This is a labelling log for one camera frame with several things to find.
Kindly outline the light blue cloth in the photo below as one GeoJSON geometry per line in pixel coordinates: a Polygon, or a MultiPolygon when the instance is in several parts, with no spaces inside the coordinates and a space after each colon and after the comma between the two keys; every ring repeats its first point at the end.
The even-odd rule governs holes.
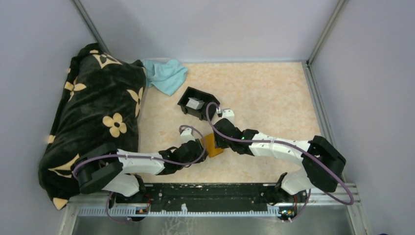
{"type": "Polygon", "coordinates": [[[167,62],[142,60],[147,87],[155,87],[160,92],[172,96],[185,82],[188,68],[178,60],[167,62]]]}

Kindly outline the black card tray box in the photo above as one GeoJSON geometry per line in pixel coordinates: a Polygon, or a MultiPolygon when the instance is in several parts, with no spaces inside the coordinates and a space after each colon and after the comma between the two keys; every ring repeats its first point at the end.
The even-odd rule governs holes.
{"type": "Polygon", "coordinates": [[[185,115],[195,116],[199,120],[208,120],[208,117],[209,119],[213,119],[216,113],[216,107],[214,105],[207,108],[207,105],[211,102],[220,105],[220,101],[214,95],[193,87],[187,87],[178,101],[178,105],[185,115]]]}

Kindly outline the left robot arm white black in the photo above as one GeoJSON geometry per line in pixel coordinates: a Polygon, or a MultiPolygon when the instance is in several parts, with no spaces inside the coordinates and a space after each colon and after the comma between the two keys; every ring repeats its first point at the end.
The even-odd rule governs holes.
{"type": "Polygon", "coordinates": [[[78,181],[81,194],[106,190],[142,202],[147,190],[140,174],[169,175],[203,162],[208,156],[207,142],[194,133],[200,131],[192,126],[179,128],[182,144],[154,153],[139,153],[117,148],[105,143],[76,160],[72,174],[78,181]]]}

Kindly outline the silver cards in tray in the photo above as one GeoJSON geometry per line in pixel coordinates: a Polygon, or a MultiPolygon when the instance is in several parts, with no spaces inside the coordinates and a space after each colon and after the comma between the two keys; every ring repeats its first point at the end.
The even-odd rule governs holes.
{"type": "Polygon", "coordinates": [[[205,102],[201,99],[190,97],[186,103],[186,107],[194,110],[200,110],[203,107],[204,103],[205,102]]]}

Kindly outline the aluminium frame rail front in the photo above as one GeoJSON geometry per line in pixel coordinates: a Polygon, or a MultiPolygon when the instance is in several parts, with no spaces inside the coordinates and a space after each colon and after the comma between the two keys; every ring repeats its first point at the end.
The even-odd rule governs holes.
{"type": "Polygon", "coordinates": [[[354,198],[360,203],[357,187],[347,184],[349,193],[338,186],[331,196],[317,188],[305,190],[287,199],[272,199],[275,184],[168,184],[145,185],[143,195],[124,198],[114,194],[110,208],[106,208],[108,193],[78,195],[69,200],[69,206],[78,206],[83,216],[128,217],[276,217],[293,219],[303,205],[343,206],[354,198]]]}

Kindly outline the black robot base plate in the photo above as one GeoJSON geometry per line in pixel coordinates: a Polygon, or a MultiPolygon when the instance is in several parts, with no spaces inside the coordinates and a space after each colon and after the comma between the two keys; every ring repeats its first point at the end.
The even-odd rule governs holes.
{"type": "Polygon", "coordinates": [[[268,212],[282,203],[295,209],[304,203],[306,191],[289,195],[278,191],[274,183],[185,184],[152,183],[133,196],[114,193],[109,208],[128,204],[143,204],[149,212],[268,212]]]}

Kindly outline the black floral blanket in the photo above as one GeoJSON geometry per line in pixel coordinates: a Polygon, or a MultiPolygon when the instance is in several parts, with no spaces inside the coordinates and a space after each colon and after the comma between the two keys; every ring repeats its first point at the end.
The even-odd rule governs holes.
{"type": "Polygon", "coordinates": [[[56,209],[79,194],[72,171],[89,151],[112,142],[138,149],[138,117],[146,89],[141,61],[126,63],[88,44],[71,59],[38,179],[56,209]]]}

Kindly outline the tan leather card holder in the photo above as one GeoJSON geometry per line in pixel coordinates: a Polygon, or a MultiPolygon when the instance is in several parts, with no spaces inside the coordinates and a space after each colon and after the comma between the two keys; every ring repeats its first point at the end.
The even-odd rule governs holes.
{"type": "Polygon", "coordinates": [[[216,147],[213,133],[205,135],[204,140],[201,140],[201,144],[206,149],[210,158],[214,158],[224,153],[224,149],[216,147]]]}

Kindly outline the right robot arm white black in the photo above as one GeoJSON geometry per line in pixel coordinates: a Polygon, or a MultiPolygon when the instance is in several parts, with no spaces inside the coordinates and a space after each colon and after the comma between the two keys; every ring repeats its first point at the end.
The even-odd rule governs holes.
{"type": "Polygon", "coordinates": [[[276,186],[276,197],[288,202],[296,193],[318,188],[333,193],[339,184],[346,159],[324,137],[310,141],[293,141],[266,135],[253,129],[239,130],[234,125],[234,112],[217,110],[219,119],[213,126],[215,145],[230,148],[240,155],[274,157],[300,166],[295,172],[284,173],[276,186]]]}

